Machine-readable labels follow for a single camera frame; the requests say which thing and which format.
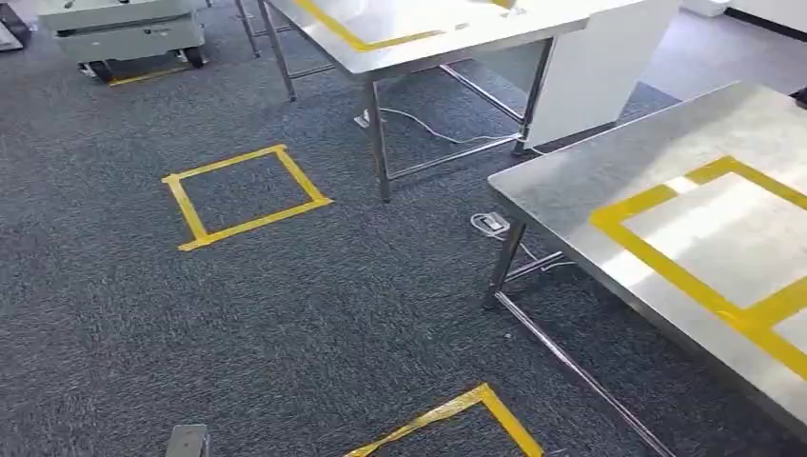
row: yellow tape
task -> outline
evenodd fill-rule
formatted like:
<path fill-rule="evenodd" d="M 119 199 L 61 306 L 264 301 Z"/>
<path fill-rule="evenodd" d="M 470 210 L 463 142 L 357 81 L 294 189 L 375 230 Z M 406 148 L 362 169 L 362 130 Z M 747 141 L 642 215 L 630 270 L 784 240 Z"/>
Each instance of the yellow tape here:
<path fill-rule="evenodd" d="M 185 189 L 182 187 L 179 180 L 180 177 L 176 174 L 171 174 L 163 178 L 163 182 L 168 184 L 168 188 L 179 204 L 179 209 L 182 215 L 185 216 L 187 226 L 190 227 L 193 236 L 197 239 L 207 238 L 207 230 L 205 230 L 205 226 L 202 224 L 202 220 L 199 219 L 196 208 L 190 203 L 190 198 L 187 197 L 187 193 L 185 193 Z"/>
<path fill-rule="evenodd" d="M 494 5 L 498 5 L 502 8 L 507 8 L 508 10 L 512 10 L 513 7 L 516 6 L 517 0 L 490 0 L 490 3 Z"/>
<path fill-rule="evenodd" d="M 441 30 L 424 31 L 415 33 L 413 35 L 402 36 L 399 38 L 392 38 L 390 40 L 377 41 L 375 43 L 366 43 L 361 38 L 356 36 L 352 31 L 348 30 L 339 21 L 329 16 L 325 11 L 320 9 L 314 0 L 295 0 L 297 4 L 308 14 L 314 16 L 317 20 L 322 22 L 330 31 L 339 35 L 351 48 L 358 52 L 367 52 L 369 50 L 380 50 L 390 46 L 396 46 L 410 41 L 421 40 L 430 36 L 440 35 L 444 33 Z"/>
<path fill-rule="evenodd" d="M 136 83 L 138 81 L 145 81 L 147 79 L 156 78 L 158 76 L 163 76 L 163 75 L 166 75 L 166 74 L 172 74 L 172 73 L 176 73 L 178 71 L 185 71 L 185 70 L 188 70 L 188 68 L 187 67 L 180 67 L 180 68 L 170 69 L 170 70 L 153 71 L 151 73 L 141 74 L 140 76 L 132 76 L 130 78 L 116 79 L 114 81 L 110 81 L 107 84 L 107 86 L 109 86 L 111 88 L 114 88 L 115 86 L 120 86 L 122 84 Z"/>
<path fill-rule="evenodd" d="M 207 233 L 205 226 L 202 224 L 202 220 L 199 218 L 199 214 L 196 212 L 196 209 L 190 202 L 190 198 L 188 198 L 187 193 L 182 187 L 182 183 L 180 181 L 190 176 L 196 176 L 198 174 L 213 171 L 215 169 L 228 167 L 230 165 L 244 162 L 245 160 L 249 159 L 254 159 L 256 157 L 261 157 L 270 153 L 277 154 L 280 162 L 283 164 L 286 170 L 288 170 L 297 184 L 300 185 L 305 193 L 311 198 L 311 201 L 296 207 L 274 212 L 249 222 L 244 222 L 237 226 L 225 228 L 213 233 Z M 311 211 L 312 209 L 333 203 L 333 200 L 322 195 L 322 193 L 313 185 L 313 183 L 311 183 L 308 177 L 305 176 L 300 167 L 298 167 L 297 164 L 291 160 L 291 157 L 285 151 L 285 145 L 275 145 L 270 148 L 255 150 L 226 160 L 204 165 L 196 169 L 189 169 L 188 171 L 183 171 L 181 173 L 170 174 L 169 176 L 163 178 L 163 182 L 168 184 L 168 188 L 171 190 L 177 204 L 179 204 L 180 211 L 182 212 L 183 216 L 185 216 L 187 225 L 190 227 L 190 231 L 193 233 L 193 237 L 195 238 L 195 240 L 185 243 L 179 247 L 179 250 L 185 251 L 200 248 L 202 246 L 209 245 L 210 243 L 223 240 L 229 236 L 262 227 L 267 224 L 271 224 L 273 222 L 277 222 L 291 216 L 296 216 L 306 211 Z"/>
<path fill-rule="evenodd" d="M 524 455 L 527 457 L 541 457 L 543 455 L 543 451 L 541 447 L 538 446 L 538 443 L 527 433 L 519 420 L 516 419 L 516 416 L 514 416 L 499 397 L 496 396 L 493 389 L 485 383 L 448 403 L 428 411 L 426 414 L 393 431 L 383 439 L 348 452 L 345 457 L 366 457 L 379 447 L 391 441 L 399 440 L 417 429 L 459 414 L 478 403 L 484 404 L 490 410 L 493 416 L 513 438 L 513 441 L 522 449 Z"/>
<path fill-rule="evenodd" d="M 721 157 L 685 176 L 693 183 L 702 186 L 730 172 L 807 210 L 807 196 L 731 156 Z M 807 381 L 807 354 L 773 330 L 776 324 L 807 308 L 805 299 L 807 277 L 743 309 L 728 301 L 622 224 L 625 219 L 661 205 L 676 196 L 678 194 L 673 189 L 665 185 L 656 186 L 615 205 L 594 210 L 589 222 Z"/>

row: table leg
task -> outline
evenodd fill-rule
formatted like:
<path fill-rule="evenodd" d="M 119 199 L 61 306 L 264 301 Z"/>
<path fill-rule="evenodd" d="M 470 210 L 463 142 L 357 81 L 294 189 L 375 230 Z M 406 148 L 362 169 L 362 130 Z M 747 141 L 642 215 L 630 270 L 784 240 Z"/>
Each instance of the table leg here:
<path fill-rule="evenodd" d="M 522 242 L 522 237 L 527 229 L 524 222 L 515 222 L 510 225 L 510 230 L 507 232 L 507 238 L 502 245 L 502 251 L 499 253 L 499 261 L 493 268 L 493 277 L 488 284 L 487 294 L 482 302 L 482 307 L 492 309 L 496 302 L 496 292 L 502 290 L 504 281 L 507 278 L 507 272 L 510 270 L 510 265 L 513 263 L 513 257 L 516 256 L 516 251 L 519 250 L 519 244 Z"/>
<path fill-rule="evenodd" d="M 390 191 L 389 173 L 386 170 L 386 143 L 384 142 L 384 126 L 382 126 L 375 81 L 367 81 L 364 84 L 364 93 L 366 95 L 367 117 L 370 120 L 370 140 L 373 145 L 373 157 L 376 159 L 376 172 L 379 178 L 381 199 L 384 203 L 389 203 Z"/>
<path fill-rule="evenodd" d="M 804 109 L 807 109 L 807 88 L 804 88 L 802 90 L 797 90 L 791 96 L 796 99 L 796 103 L 800 107 L 802 107 Z"/>
<path fill-rule="evenodd" d="M 264 19 L 266 36 L 269 37 L 269 44 L 272 47 L 272 52 L 275 53 L 278 70 L 280 71 L 281 77 L 283 77 L 283 84 L 288 94 L 288 101 L 293 102 L 297 100 L 297 93 L 294 92 L 294 84 L 291 82 L 291 75 L 288 73 L 288 65 L 285 62 L 283 50 L 280 47 L 280 40 L 277 37 L 277 31 L 275 30 L 272 16 L 266 8 L 266 0 L 258 0 L 258 9 L 261 11 L 261 17 Z"/>
<path fill-rule="evenodd" d="M 642 423 L 625 405 L 623 405 L 617 397 L 615 397 L 608 389 L 600 384 L 597 379 L 592 376 L 588 371 L 583 369 L 563 348 L 561 348 L 541 327 L 538 326 L 532 319 L 527 316 L 524 311 L 507 297 L 502 291 L 496 292 L 496 299 L 504 305 L 507 310 L 513 313 L 519 321 L 527 327 L 530 332 L 538 337 L 541 343 L 546 346 L 561 362 L 574 371 L 582 380 L 592 388 L 597 394 L 605 400 L 622 419 L 632 428 L 646 443 L 661 457 L 676 457 L 676 454 L 669 449 L 653 432 Z"/>
<path fill-rule="evenodd" d="M 546 73 L 549 69 L 549 61 L 552 59 L 552 50 L 555 48 L 555 38 L 547 38 L 541 51 L 541 58 L 538 60 L 538 66 L 535 69 L 535 79 L 532 81 L 532 87 L 527 95 L 527 107 L 524 110 L 524 117 L 522 119 L 521 128 L 519 133 L 521 138 L 516 142 L 516 148 L 513 150 L 513 155 L 524 155 L 524 144 L 529 138 L 530 129 L 532 129 L 532 122 L 535 116 L 535 108 L 541 98 L 541 91 L 543 84 L 546 81 Z"/>
<path fill-rule="evenodd" d="M 252 53 L 255 57 L 260 57 L 261 52 L 258 50 L 258 45 L 255 44 L 255 35 L 252 33 L 252 26 L 249 25 L 249 18 L 246 17 L 246 10 L 244 9 L 243 0 L 234 0 L 235 8 L 238 9 L 238 15 L 241 16 L 241 24 L 244 26 L 246 32 L 246 39 L 249 40 L 249 45 L 252 47 Z"/>

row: metal table frame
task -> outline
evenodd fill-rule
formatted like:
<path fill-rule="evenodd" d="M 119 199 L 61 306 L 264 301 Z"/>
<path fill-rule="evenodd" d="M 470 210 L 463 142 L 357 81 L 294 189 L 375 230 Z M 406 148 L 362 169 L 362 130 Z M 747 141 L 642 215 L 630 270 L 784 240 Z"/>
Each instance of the metal table frame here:
<path fill-rule="evenodd" d="M 336 68 L 334 65 L 327 65 L 323 67 L 318 67 L 309 70 L 302 70 L 297 72 L 289 72 L 288 64 L 286 63 L 285 56 L 283 54 L 283 50 L 281 48 L 280 40 L 278 38 L 278 32 L 285 31 L 285 30 L 297 30 L 306 40 L 308 40 L 315 48 L 320 48 L 317 43 L 310 40 L 308 35 L 303 31 L 300 30 L 293 21 L 289 20 L 287 17 L 283 15 L 283 13 L 276 8 L 274 8 L 270 1 L 267 0 L 257 0 L 258 8 L 261 12 L 261 17 L 264 20 L 264 24 L 266 25 L 266 29 L 259 33 L 252 33 L 251 30 L 247 30 L 247 34 L 250 37 L 250 41 L 252 40 L 252 36 L 259 36 L 259 35 L 266 35 L 269 39 L 269 43 L 274 51 L 275 58 L 277 61 L 278 69 L 283 77 L 284 84 L 286 91 L 288 93 L 289 101 L 294 101 L 297 99 L 297 94 L 294 90 L 293 80 L 297 78 L 302 78 L 311 74 L 316 74 L 322 71 L 331 70 Z M 272 14 L 278 14 L 279 17 L 283 17 L 287 23 L 290 25 L 288 28 L 276 28 L 274 26 L 274 22 L 272 19 Z M 515 148 L 513 150 L 513 154 L 517 156 L 525 155 L 529 153 L 528 149 L 524 146 L 524 143 L 529 136 L 529 131 L 532 126 L 533 117 L 535 114 L 535 107 L 538 104 L 539 98 L 541 96 L 541 89 L 543 88 L 543 84 L 545 81 L 547 68 L 549 62 L 552 58 L 552 53 L 555 48 L 555 38 L 548 37 L 545 39 L 545 46 L 543 47 L 543 51 L 541 53 L 539 63 L 536 68 L 535 78 L 533 80 L 532 87 L 527 95 L 527 103 L 526 108 L 524 110 L 524 115 L 518 114 L 515 110 L 508 107 L 504 102 L 497 99 L 484 89 L 480 88 L 478 85 L 474 84 L 472 81 L 468 80 L 461 74 L 457 73 L 453 69 L 451 69 L 448 64 L 449 62 L 435 62 L 435 65 L 432 65 L 428 68 L 440 68 L 444 71 L 448 76 L 452 77 L 453 79 L 457 80 L 465 87 L 469 88 L 471 91 L 479 95 L 482 100 L 488 102 L 491 106 L 498 109 L 499 111 L 503 112 L 505 115 L 513 119 L 519 124 L 519 131 L 513 133 L 512 135 L 508 135 L 502 139 L 492 140 L 482 145 L 476 146 L 471 149 L 462 150 L 459 152 L 452 153 L 450 155 L 446 155 L 444 157 L 440 157 L 434 160 L 430 160 L 427 162 L 423 162 L 421 164 L 408 167 L 406 169 L 400 170 L 390 170 L 387 165 L 387 158 L 386 158 L 386 142 L 384 140 L 384 127 L 382 125 L 382 117 L 381 117 L 381 107 L 379 102 L 379 95 L 377 91 L 376 84 L 378 81 L 385 79 L 385 77 L 391 77 L 393 74 L 382 75 L 380 77 L 371 77 L 364 80 L 364 98 L 367 107 L 367 117 L 368 117 L 368 129 L 370 130 L 370 142 L 372 145 L 372 152 L 373 157 L 375 158 L 376 162 L 376 173 L 378 176 L 379 181 L 379 190 L 381 194 L 382 201 L 385 203 L 389 203 L 390 201 L 390 183 L 392 181 L 404 178 L 410 174 L 414 174 L 420 171 L 424 171 L 427 169 L 434 168 L 436 166 L 446 164 L 448 162 L 452 162 L 458 159 L 462 159 L 464 157 L 477 154 L 480 152 L 485 152 L 497 148 L 502 145 L 506 145 L 509 143 L 515 142 Z M 323 51 L 325 56 L 330 58 L 326 52 Z M 463 59 L 451 59 L 451 61 L 457 61 Z"/>
<path fill-rule="evenodd" d="M 530 272 L 542 270 L 549 264 L 558 262 L 562 256 L 567 256 L 575 261 L 582 270 L 616 294 L 627 306 L 658 328 L 661 334 L 679 344 L 696 358 L 709 364 L 718 374 L 723 375 L 727 381 L 745 394 L 749 400 L 766 410 L 774 419 L 807 443 L 807 427 L 805 426 L 807 422 L 803 420 L 805 408 L 800 401 L 796 401 L 805 398 L 803 395 L 803 390 L 807 388 L 807 384 L 803 383 L 803 380 L 807 379 L 805 375 L 783 365 L 784 363 L 775 354 L 764 352 L 764 348 L 761 348 L 757 342 L 742 331 L 726 326 L 725 321 L 717 317 L 717 314 L 711 309 L 705 309 L 703 314 L 693 314 L 692 309 L 704 307 L 703 303 L 691 298 L 685 288 L 671 282 L 667 276 L 659 272 L 657 267 L 637 256 L 623 243 L 609 241 L 607 232 L 602 231 L 602 227 L 593 225 L 590 220 L 591 211 L 612 208 L 615 205 L 608 196 L 611 192 L 624 192 L 624 197 L 635 197 L 643 195 L 650 188 L 661 189 L 660 186 L 666 186 L 667 189 L 672 189 L 668 184 L 669 181 L 666 181 L 671 177 L 689 176 L 687 173 L 695 173 L 693 170 L 700 172 L 709 168 L 720 170 L 716 164 L 724 162 L 726 157 L 732 158 L 732 163 L 749 161 L 752 166 L 745 167 L 750 170 L 755 170 L 753 166 L 761 167 L 758 173 L 762 177 L 771 176 L 771 173 L 776 175 L 777 172 L 781 175 L 782 168 L 790 170 L 797 164 L 801 164 L 803 167 L 805 163 L 803 158 L 800 159 L 800 162 L 797 159 L 803 151 L 797 150 L 791 153 L 788 148 L 790 143 L 803 144 L 798 141 L 803 139 L 805 134 L 805 130 L 802 129 L 803 118 L 799 117 L 802 113 L 799 109 L 793 108 L 792 103 L 791 100 L 768 89 L 736 83 L 733 86 L 703 95 L 699 99 L 644 117 L 619 129 L 610 130 L 596 139 L 578 143 L 565 151 L 555 152 L 549 154 L 548 157 L 536 159 L 530 164 L 502 171 L 488 180 L 490 188 L 514 220 L 488 283 L 483 306 L 492 308 L 497 305 L 497 302 L 502 304 L 558 359 L 610 404 L 658 455 L 669 456 L 672 453 L 624 405 L 591 374 L 581 368 L 536 322 L 527 316 L 503 289 L 506 283 Z M 761 153 L 767 150 L 776 150 L 778 155 Z M 637 154 L 645 151 L 650 154 L 645 162 L 637 163 L 632 169 L 622 167 Z M 730 152 L 732 156 L 722 155 L 726 152 Z M 793 157 L 793 163 L 783 161 L 783 159 L 791 157 Z M 564 174 L 561 172 L 562 167 L 577 169 L 580 174 Z M 784 201 L 790 201 L 786 196 L 782 197 L 777 191 L 771 190 L 770 183 L 757 181 L 753 176 L 749 178 L 747 174 L 743 174 L 742 169 L 723 170 L 729 170 L 725 174 L 736 173 L 738 179 L 745 179 L 772 192 L 772 195 L 778 195 Z M 598 173 L 602 173 L 603 178 L 596 185 L 587 187 L 583 184 L 590 182 L 592 176 Z M 626 173 L 624 180 L 609 179 L 620 173 Z M 776 177 L 770 179 L 774 183 L 776 182 Z M 714 180 L 717 178 L 706 180 L 706 183 Z M 570 183 L 568 187 L 562 184 L 567 182 Z M 782 185 L 782 188 L 788 189 L 794 195 L 801 195 L 797 190 L 798 186 L 789 188 L 785 184 Z M 585 189 L 589 193 L 585 193 L 584 198 L 571 196 L 567 201 L 566 195 L 571 191 L 570 189 L 576 192 Z M 602 189 L 610 189 L 605 191 L 608 195 L 602 196 L 603 200 L 594 195 L 589 196 L 591 192 L 600 192 Z M 794 203 L 795 207 L 803 207 L 803 205 Z M 554 240 L 557 243 L 556 246 L 562 251 L 511 270 L 513 257 L 527 226 L 537 231 L 545 239 Z M 613 247 L 607 245 L 612 242 L 615 243 Z M 677 301 L 659 300 L 657 306 L 653 305 L 648 300 L 649 287 L 647 285 L 644 289 L 631 288 L 633 284 L 626 285 L 619 278 L 607 272 L 603 262 L 613 259 L 615 254 L 622 252 L 631 253 L 637 261 L 643 262 L 651 271 L 655 272 L 654 274 L 658 275 L 657 277 L 661 281 L 649 284 L 654 284 L 653 287 L 661 290 L 661 296 L 669 296 L 664 292 L 674 290 L 681 293 L 680 298 Z M 692 308 L 687 310 L 686 305 L 690 302 Z M 776 317 L 771 324 L 764 325 L 772 327 L 776 323 L 788 318 L 796 318 L 796 316 L 797 314 L 789 317 Z M 698 322 L 695 330 L 693 327 L 684 327 L 681 324 L 694 321 Z M 724 344 L 731 350 L 720 351 L 716 344 Z M 762 378 L 764 381 L 767 373 L 777 375 L 769 378 L 774 379 L 775 382 L 761 384 L 759 379 Z"/>
<path fill-rule="evenodd" d="M 207 5 L 210 6 L 212 0 L 205 0 Z M 241 21 L 241 25 L 244 27 L 244 33 L 246 34 L 246 39 L 249 41 L 249 47 L 252 49 L 252 53 L 255 55 L 255 58 L 261 56 L 261 50 L 258 49 L 258 43 L 255 42 L 255 38 L 259 36 L 267 36 L 268 31 L 266 30 L 258 30 L 255 31 L 252 28 L 252 25 L 249 23 L 249 16 L 246 14 L 246 9 L 244 8 L 244 0 L 235 0 L 235 8 L 238 10 L 238 19 Z M 284 31 L 293 30 L 291 26 L 281 26 L 275 28 L 276 33 L 282 33 Z"/>
<path fill-rule="evenodd" d="M 504 293 L 504 285 L 510 281 L 519 279 L 529 273 L 541 272 L 564 257 L 562 251 L 557 251 L 539 260 L 533 261 L 523 267 L 511 270 L 513 258 L 519 250 L 527 225 L 522 221 L 515 221 L 507 232 L 507 237 L 502 245 L 499 260 L 493 269 L 493 276 L 488 284 L 488 290 L 482 302 L 485 309 L 495 308 L 496 302 L 501 303 L 510 311 L 527 329 L 534 334 L 541 343 L 546 346 L 555 357 L 594 390 L 608 405 L 617 411 L 620 417 L 632 428 L 658 455 L 663 457 L 675 457 L 675 453 L 669 449 L 650 429 L 643 424 L 625 405 L 622 404 L 611 392 L 609 392 L 597 379 L 594 378 L 585 368 L 581 367 L 565 350 L 563 350 L 546 331 L 535 323 L 524 313 L 514 302 Z"/>

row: white cord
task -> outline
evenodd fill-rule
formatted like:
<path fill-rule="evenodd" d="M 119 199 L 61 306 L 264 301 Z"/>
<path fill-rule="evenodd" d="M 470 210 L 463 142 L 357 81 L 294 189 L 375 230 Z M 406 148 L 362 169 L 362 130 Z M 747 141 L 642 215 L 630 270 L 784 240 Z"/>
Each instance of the white cord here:
<path fill-rule="evenodd" d="M 480 212 L 472 215 L 471 216 L 471 225 L 474 226 L 480 232 L 482 232 L 484 234 L 484 236 L 487 236 L 487 237 L 490 237 L 490 238 L 496 238 L 499 241 L 504 241 L 504 238 L 501 238 L 501 236 L 499 236 L 496 233 L 494 233 L 493 231 L 491 231 L 490 228 L 485 227 L 483 224 L 479 223 L 479 219 L 486 216 L 486 215 L 487 214 L 482 214 Z M 531 258 L 535 262 L 538 262 L 538 260 L 539 260 L 538 257 L 536 257 L 535 254 L 533 254 L 532 251 L 530 251 L 527 248 L 527 246 L 524 245 L 524 243 L 519 243 L 519 246 L 521 246 L 522 249 L 524 249 L 524 253 L 527 254 L 527 256 L 529 256 L 529 258 Z M 549 269 L 549 268 L 552 268 L 552 267 L 554 267 L 554 265 L 550 265 L 550 266 L 548 266 L 546 268 Z"/>
<path fill-rule="evenodd" d="M 473 214 L 473 215 L 471 216 L 471 226 L 473 226 L 475 229 L 477 229 L 477 230 L 479 230 L 480 232 L 482 232 L 482 234 L 484 234 L 484 236 L 487 236 L 487 237 L 490 237 L 490 238 L 496 238 L 496 239 L 497 239 L 497 240 L 499 240 L 499 241 L 504 241 L 504 238 L 502 238 L 502 237 L 501 237 L 501 236 L 499 236 L 499 235 L 498 235 L 496 232 L 494 232 L 493 230 L 491 230 L 491 229 L 490 229 L 490 227 L 487 227 L 486 225 L 481 224 L 481 223 L 479 222 L 479 220 L 480 220 L 481 218 L 485 217 L 485 216 L 487 216 L 487 214 L 482 214 L 482 213 L 480 213 L 480 212 L 478 212 L 478 213 L 476 213 L 476 214 Z M 527 256 L 528 256 L 530 259 L 532 259 L 532 260 L 533 260 L 533 262 L 538 262 L 538 261 L 540 260 L 540 259 L 538 258 L 538 256 L 536 256 L 535 254 L 533 254 L 533 253 L 532 253 L 532 251 L 530 251 L 530 250 L 527 248 L 527 246 L 525 246 L 525 245 L 524 245 L 524 243 L 519 243 L 519 246 L 521 246 L 521 247 L 522 247 L 522 249 L 524 249 L 524 253 L 525 253 L 525 254 L 527 254 Z M 554 264 L 549 264 L 549 265 L 547 265 L 546 267 L 541 267 L 541 271 L 549 271 L 550 269 L 552 269 L 552 268 L 554 268 L 554 267 L 562 267 L 562 266 L 564 266 L 564 265 L 576 265 L 576 264 L 575 264 L 574 262 L 556 262 L 556 263 L 554 263 Z"/>
<path fill-rule="evenodd" d="M 398 111 L 397 109 L 391 109 L 391 108 L 380 108 L 379 111 L 392 112 L 394 114 L 400 114 L 401 116 L 408 117 L 409 119 L 411 119 L 411 120 L 417 122 L 418 124 L 420 124 L 421 127 L 428 130 L 428 132 L 431 133 L 432 135 L 434 135 L 434 136 L 436 136 L 438 138 L 442 138 L 443 140 L 450 141 L 451 143 L 454 143 L 455 145 L 464 145 L 465 143 L 471 143 L 473 141 L 478 141 L 478 140 L 503 140 L 505 138 L 512 138 L 513 137 L 513 135 L 506 135 L 506 136 L 486 136 L 486 135 L 484 135 L 484 136 L 475 136 L 473 138 L 468 138 L 467 140 L 458 140 L 456 138 L 451 138 L 450 136 L 443 135 L 441 133 L 436 132 L 434 129 L 429 127 L 428 124 L 426 124 L 424 121 L 418 119 L 417 117 L 415 117 L 412 114 L 409 114 L 406 111 Z"/>

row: gray carpet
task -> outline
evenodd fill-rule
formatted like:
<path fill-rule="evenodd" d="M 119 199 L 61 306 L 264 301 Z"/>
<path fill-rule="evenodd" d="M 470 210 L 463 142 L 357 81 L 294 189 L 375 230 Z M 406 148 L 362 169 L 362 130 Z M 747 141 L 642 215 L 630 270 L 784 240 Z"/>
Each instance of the gray carpet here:
<path fill-rule="evenodd" d="M 516 163 L 508 149 L 396 183 L 382 205 L 351 121 L 359 88 L 325 73 L 285 103 L 232 15 L 201 11 L 207 68 L 113 89 L 42 32 L 0 55 L 0 454 L 157 456 L 173 425 L 205 423 L 214 455 L 344 455 L 487 382 L 545 450 L 565 449 L 555 455 L 650 455 L 515 319 L 479 307 L 499 246 L 468 217 L 496 209 L 484 178 Z M 295 68 L 321 61 L 299 37 L 284 42 Z M 381 92 L 454 136 L 514 128 L 438 71 Z M 640 85 L 623 119 L 676 102 Z M 395 168 L 451 150 L 405 119 L 387 126 Z M 335 203 L 177 250 L 190 233 L 160 179 L 277 143 Z M 210 229 L 303 198 L 273 157 L 186 185 Z M 680 455 L 805 455 L 576 268 L 518 288 Z M 479 406 L 376 454 L 520 455 Z"/>

